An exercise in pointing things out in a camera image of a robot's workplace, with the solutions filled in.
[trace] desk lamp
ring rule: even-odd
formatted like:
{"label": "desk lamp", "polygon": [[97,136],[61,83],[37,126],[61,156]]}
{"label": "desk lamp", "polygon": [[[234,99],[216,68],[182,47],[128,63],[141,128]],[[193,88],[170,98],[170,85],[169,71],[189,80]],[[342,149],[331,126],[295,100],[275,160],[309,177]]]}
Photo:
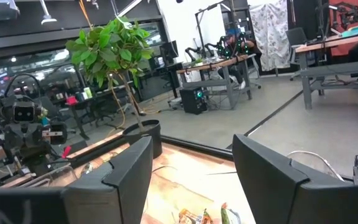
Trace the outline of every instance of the desk lamp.
{"label": "desk lamp", "polygon": [[47,22],[57,22],[56,19],[52,18],[52,16],[49,14],[47,6],[45,5],[44,0],[40,0],[42,9],[44,10],[44,19],[41,21],[41,25]]}

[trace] red object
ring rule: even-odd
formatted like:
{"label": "red object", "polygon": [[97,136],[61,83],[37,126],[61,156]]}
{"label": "red object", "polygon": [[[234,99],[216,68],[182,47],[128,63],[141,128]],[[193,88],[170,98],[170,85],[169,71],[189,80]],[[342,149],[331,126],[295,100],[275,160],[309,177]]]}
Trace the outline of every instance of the red object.
{"label": "red object", "polygon": [[75,96],[69,96],[67,99],[67,104],[68,105],[74,105],[77,104],[77,100],[75,99]]}
{"label": "red object", "polygon": [[[340,2],[346,2],[346,3],[349,3],[349,4],[352,4],[352,5],[355,5],[355,6],[358,6],[358,0],[329,0],[329,3],[331,5],[335,5],[335,4],[338,4]],[[333,12],[331,10],[331,25],[333,24]],[[338,22],[341,21],[341,17],[339,15],[339,13],[337,13],[337,18],[336,20]],[[351,27],[355,27],[355,26],[358,26],[358,22],[355,23],[355,24],[350,24],[347,29],[351,28]],[[339,32],[344,32],[344,30],[342,29],[341,26],[338,26],[338,31]],[[353,43],[353,44],[342,44],[342,45],[339,45],[337,47],[333,47],[331,48],[331,53],[333,56],[340,56],[340,55],[347,55],[349,53],[349,50],[355,46],[356,43]]]}
{"label": "red object", "polygon": [[63,151],[62,158],[63,158],[63,159],[66,159],[66,157],[69,155],[70,151],[71,151],[71,146],[67,146],[67,147],[65,148],[65,150]]}

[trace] patterned curtain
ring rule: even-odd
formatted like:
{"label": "patterned curtain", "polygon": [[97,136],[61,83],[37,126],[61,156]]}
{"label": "patterned curtain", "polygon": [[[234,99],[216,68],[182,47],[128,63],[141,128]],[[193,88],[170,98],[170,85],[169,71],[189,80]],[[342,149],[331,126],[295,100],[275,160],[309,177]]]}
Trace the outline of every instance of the patterned curtain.
{"label": "patterned curtain", "polygon": [[290,67],[290,44],[285,33],[288,30],[287,1],[251,6],[249,11],[255,39],[262,52],[262,70]]}

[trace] computer monitor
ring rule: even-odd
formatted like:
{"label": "computer monitor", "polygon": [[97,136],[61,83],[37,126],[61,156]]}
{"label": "computer monitor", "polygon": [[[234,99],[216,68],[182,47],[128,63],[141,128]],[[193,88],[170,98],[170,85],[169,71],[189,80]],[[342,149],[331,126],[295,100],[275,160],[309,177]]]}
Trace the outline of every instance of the computer monitor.
{"label": "computer monitor", "polygon": [[172,42],[162,44],[160,46],[160,53],[166,65],[173,63],[173,59],[179,56],[177,42],[174,40]]}

